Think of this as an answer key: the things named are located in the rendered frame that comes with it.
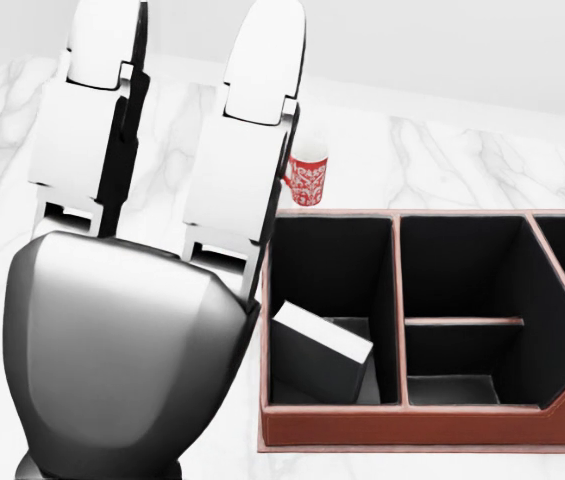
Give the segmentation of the red white patterned mug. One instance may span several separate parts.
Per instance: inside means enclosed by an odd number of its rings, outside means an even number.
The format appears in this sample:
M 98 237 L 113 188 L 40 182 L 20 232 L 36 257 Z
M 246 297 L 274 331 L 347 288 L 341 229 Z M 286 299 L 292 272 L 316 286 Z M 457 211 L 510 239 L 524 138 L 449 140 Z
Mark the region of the red white patterned mug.
M 328 150 L 320 140 L 298 138 L 293 144 L 284 181 L 292 200 L 303 207 L 321 202 L 328 162 Z

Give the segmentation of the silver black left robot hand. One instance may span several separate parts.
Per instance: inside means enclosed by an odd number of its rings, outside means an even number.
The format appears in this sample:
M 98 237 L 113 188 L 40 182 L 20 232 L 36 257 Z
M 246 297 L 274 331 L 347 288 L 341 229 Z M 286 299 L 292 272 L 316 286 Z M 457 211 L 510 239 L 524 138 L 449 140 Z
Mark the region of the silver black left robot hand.
M 80 0 L 46 85 L 30 242 L 13 257 L 4 368 L 36 464 L 162 472 L 221 406 L 248 347 L 300 107 L 305 13 L 255 0 L 205 120 L 180 254 L 116 235 L 150 79 L 147 0 Z

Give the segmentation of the red-brown desk caddy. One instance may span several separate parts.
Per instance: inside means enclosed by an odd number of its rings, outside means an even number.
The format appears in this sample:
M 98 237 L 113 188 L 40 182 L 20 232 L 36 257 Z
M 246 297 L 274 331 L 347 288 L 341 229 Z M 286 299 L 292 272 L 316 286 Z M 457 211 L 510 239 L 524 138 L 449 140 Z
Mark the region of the red-brown desk caddy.
M 565 210 L 289 210 L 262 274 L 264 451 L 565 452 Z M 373 344 L 357 400 L 273 376 L 291 302 Z

